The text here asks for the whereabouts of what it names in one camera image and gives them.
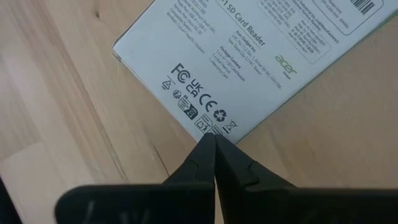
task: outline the ce mark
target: ce mark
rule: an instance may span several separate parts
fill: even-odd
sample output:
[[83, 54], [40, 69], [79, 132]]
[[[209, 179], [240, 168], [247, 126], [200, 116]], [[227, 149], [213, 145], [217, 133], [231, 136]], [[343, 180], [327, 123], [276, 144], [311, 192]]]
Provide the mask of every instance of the ce mark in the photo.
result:
[[[210, 96], [209, 94], [207, 94], [207, 93], [203, 94], [203, 95], [199, 98], [199, 103], [200, 103], [201, 106], [203, 106], [203, 99], [204, 99], [204, 98], [211, 99], [211, 96]], [[209, 102], [207, 102], [207, 103], [206, 103], [206, 106], [205, 106], [207, 113], [210, 112], [209, 108], [212, 108], [213, 105], [217, 105], [217, 104], [218, 104], [218, 103], [217, 103], [216, 101], [214, 101], [214, 100], [210, 100]]]

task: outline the light wooden surface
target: light wooden surface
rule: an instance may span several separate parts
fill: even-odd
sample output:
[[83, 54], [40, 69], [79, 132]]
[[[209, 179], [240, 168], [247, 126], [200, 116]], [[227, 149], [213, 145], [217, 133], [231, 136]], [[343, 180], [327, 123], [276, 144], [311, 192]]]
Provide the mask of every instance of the light wooden surface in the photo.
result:
[[[24, 223], [77, 185], [161, 182], [195, 145], [112, 56], [149, 4], [0, 0], [0, 173]], [[397, 40], [393, 18], [239, 147], [299, 186], [398, 187]]]

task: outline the ukca mark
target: ukca mark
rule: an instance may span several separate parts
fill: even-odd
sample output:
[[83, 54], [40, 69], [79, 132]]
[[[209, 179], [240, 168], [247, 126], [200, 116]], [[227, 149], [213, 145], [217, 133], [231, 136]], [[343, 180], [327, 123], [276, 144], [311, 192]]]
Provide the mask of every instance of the ukca mark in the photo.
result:
[[[194, 98], [199, 96], [199, 104], [201, 106], [204, 106], [207, 113], [210, 112], [210, 109], [214, 107], [214, 105], [218, 105], [218, 102], [215, 100], [212, 100], [212, 97], [210, 94], [205, 93], [205, 88], [201, 85], [199, 81], [197, 81], [196, 78], [192, 79], [191, 73], [184, 69], [184, 66], [179, 63], [172, 71], [172, 74], [177, 73], [177, 79], [180, 83], [186, 84], [185, 89], [191, 94]], [[217, 119], [218, 122], [224, 121], [226, 117], [226, 112], [224, 110], [215, 110], [215, 112], [220, 113], [220, 111], [223, 112], [223, 115], [225, 115], [222, 119]]]

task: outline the white box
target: white box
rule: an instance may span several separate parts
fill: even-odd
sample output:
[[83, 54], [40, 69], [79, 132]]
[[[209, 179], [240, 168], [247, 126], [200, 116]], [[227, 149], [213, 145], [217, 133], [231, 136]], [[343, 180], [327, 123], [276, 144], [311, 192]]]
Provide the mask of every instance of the white box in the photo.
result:
[[237, 142], [397, 8], [396, 0], [158, 0], [114, 53], [196, 140], [212, 132]]

